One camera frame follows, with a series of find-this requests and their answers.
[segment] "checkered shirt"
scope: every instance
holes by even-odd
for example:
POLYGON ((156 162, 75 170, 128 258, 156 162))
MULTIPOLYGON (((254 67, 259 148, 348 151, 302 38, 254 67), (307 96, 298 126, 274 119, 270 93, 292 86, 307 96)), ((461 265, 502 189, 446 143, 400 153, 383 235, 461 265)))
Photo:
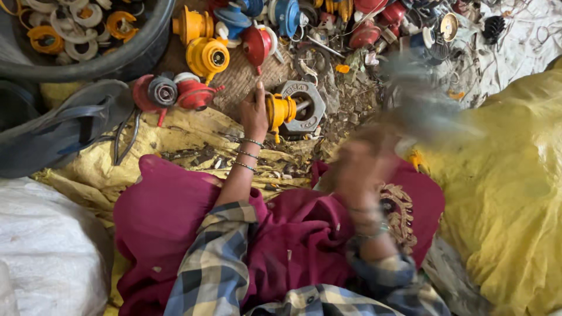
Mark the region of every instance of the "checkered shirt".
MULTIPOLYGON (((247 202, 212 209, 180 265, 164 315, 240 315, 249 279, 244 263, 248 231, 256 228, 255 210, 247 202)), ((358 240, 352 238, 347 257, 364 295, 332 285, 306 286, 246 315, 450 315, 435 290, 417 281, 410 258, 365 262, 358 253, 358 240)))

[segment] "green bangle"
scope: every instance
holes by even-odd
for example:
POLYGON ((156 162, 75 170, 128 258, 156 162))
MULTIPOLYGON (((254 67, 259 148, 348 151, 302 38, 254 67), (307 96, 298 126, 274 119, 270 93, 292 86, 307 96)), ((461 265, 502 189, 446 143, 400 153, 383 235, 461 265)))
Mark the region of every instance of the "green bangle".
POLYGON ((242 155, 246 155, 246 156, 250 156, 252 158, 258 159, 257 156, 254 156, 249 152, 241 151, 240 149, 236 150, 236 152, 239 153, 239 154, 242 154, 242 155))
POLYGON ((242 166, 242 167, 246 167, 246 168, 248 168, 249 170, 252 170, 254 173, 256 173, 256 169, 254 169, 254 168, 248 166, 247 164, 243 164, 243 163, 237 162, 237 161, 233 162, 233 164, 237 164, 237 165, 240 165, 240 166, 242 166))
POLYGON ((254 141, 253 139, 249 139, 249 138, 240 138, 240 140, 241 140, 241 141, 244 141, 244 142, 251 142, 251 143, 254 143, 254 144, 260 146, 261 149, 264 149, 264 148, 265 148, 265 147, 264 147, 264 144, 262 144, 262 143, 260 143, 260 142, 256 142, 256 141, 254 141))

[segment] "black plastic tub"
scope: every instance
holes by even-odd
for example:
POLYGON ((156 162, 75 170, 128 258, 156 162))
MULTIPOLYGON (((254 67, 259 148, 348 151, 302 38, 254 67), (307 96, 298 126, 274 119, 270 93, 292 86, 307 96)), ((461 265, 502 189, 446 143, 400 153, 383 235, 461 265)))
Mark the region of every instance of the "black plastic tub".
POLYGON ((111 54, 69 66, 57 66, 52 56, 35 52, 19 20, 0 10, 0 78, 34 82, 134 80, 150 72, 164 54, 173 8, 174 0, 145 0, 146 22, 133 39, 111 54))

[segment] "blue plaid sleeve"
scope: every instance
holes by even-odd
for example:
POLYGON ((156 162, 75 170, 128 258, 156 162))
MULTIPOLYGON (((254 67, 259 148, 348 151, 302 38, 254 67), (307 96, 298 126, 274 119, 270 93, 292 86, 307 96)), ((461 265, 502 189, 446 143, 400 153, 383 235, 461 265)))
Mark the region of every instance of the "blue plaid sleeve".
POLYGON ((347 258, 369 289, 369 293, 363 293, 365 296, 404 315, 451 315, 433 287, 418 280, 411 257, 399 254, 367 262, 359 257, 359 240, 352 238, 348 242, 347 258))
POLYGON ((238 315, 248 290, 248 228, 257 223, 247 202, 212 209, 178 271, 164 312, 172 315, 238 315))

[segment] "hand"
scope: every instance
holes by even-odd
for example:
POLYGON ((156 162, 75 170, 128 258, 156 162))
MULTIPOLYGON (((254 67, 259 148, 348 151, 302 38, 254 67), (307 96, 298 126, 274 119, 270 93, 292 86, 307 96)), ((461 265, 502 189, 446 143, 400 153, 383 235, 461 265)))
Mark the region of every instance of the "hand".
POLYGON ((379 185, 386 181, 394 170, 394 157, 390 149, 374 155, 371 146, 363 141, 351 141, 340 150, 341 169, 337 179, 336 193, 340 194, 352 209, 350 216, 356 229, 373 228, 373 223, 382 220, 378 211, 379 185))
POLYGON ((240 112, 244 137, 263 143, 269 129, 263 82, 257 82, 256 92, 250 92, 240 103, 240 112))

